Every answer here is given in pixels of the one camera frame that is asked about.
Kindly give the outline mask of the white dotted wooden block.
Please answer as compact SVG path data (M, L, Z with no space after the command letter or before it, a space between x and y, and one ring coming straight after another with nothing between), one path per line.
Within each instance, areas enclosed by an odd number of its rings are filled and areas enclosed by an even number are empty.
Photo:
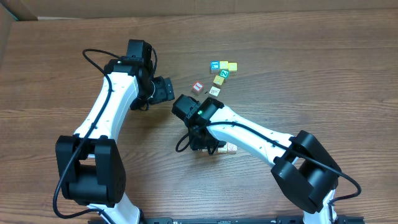
M228 152L228 148L225 146L218 148L218 154L226 154L227 152Z

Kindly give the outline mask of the red Q letter block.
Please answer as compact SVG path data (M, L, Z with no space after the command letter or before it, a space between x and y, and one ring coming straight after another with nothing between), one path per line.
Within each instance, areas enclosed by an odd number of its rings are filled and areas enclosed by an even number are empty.
M237 153L237 150L238 150L238 148L236 145L231 144L230 142L227 143L227 153L228 154L235 154L235 153Z

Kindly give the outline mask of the red I letter block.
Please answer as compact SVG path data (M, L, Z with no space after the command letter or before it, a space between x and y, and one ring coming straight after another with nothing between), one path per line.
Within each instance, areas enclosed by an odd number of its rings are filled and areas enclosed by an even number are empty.
M204 90L204 88L204 84L202 84L201 82L195 82L192 85L192 92L196 95L199 95Z

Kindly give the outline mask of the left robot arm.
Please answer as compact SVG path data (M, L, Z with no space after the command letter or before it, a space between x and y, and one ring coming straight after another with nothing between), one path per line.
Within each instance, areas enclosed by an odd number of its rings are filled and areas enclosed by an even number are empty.
M117 147L129 110L147 111L175 98L169 78L155 76L151 44L131 39L123 56L99 71L103 86L84 122L55 144L59 181L52 206L62 219L95 212L106 223L145 223L142 210L126 194L126 171Z

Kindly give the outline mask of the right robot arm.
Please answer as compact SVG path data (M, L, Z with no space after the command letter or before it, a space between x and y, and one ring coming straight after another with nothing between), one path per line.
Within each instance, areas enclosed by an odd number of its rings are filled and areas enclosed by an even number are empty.
M214 154L233 144L271 168L282 193L303 210L304 223L335 223L333 197L340 167L318 139L306 132L279 133L236 114L222 102L180 95L172 107L188 129L187 146Z

